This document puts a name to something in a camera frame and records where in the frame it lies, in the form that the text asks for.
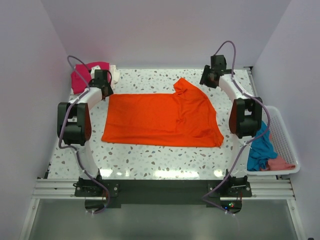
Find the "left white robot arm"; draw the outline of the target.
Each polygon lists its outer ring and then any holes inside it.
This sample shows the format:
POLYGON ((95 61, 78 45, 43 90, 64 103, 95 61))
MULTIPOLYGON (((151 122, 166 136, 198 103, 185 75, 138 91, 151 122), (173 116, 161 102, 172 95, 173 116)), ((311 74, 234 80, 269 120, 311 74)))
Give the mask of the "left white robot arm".
POLYGON ((109 70, 96 69, 82 93, 74 100, 61 102, 57 106, 58 147, 74 152, 79 178, 89 180, 85 189, 92 196, 99 196, 104 190, 104 184, 98 180, 100 170, 93 159, 90 147, 90 110, 114 93, 111 87, 112 79, 109 70))

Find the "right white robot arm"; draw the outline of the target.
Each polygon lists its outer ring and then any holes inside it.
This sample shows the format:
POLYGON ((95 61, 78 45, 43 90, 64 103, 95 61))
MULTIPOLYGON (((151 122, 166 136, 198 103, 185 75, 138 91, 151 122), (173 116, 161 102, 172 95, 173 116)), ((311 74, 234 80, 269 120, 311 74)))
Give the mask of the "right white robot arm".
POLYGON ((262 125, 260 98, 254 98, 235 79, 235 72, 227 68, 224 55, 212 55, 210 65, 205 65, 199 82, 209 88, 219 87, 232 103, 228 126, 232 134, 233 163, 226 170, 231 177, 243 178, 247 175, 247 162, 251 142, 262 125))

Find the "orange t-shirt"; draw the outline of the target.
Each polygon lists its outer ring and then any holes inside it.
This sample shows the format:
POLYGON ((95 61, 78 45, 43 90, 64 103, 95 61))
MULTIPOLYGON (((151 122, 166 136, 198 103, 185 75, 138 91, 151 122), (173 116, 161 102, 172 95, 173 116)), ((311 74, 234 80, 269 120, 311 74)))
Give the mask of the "orange t-shirt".
POLYGON ((224 136, 207 95, 184 78, 173 88, 173 93, 111 95, 101 140, 163 147, 221 147, 224 136))

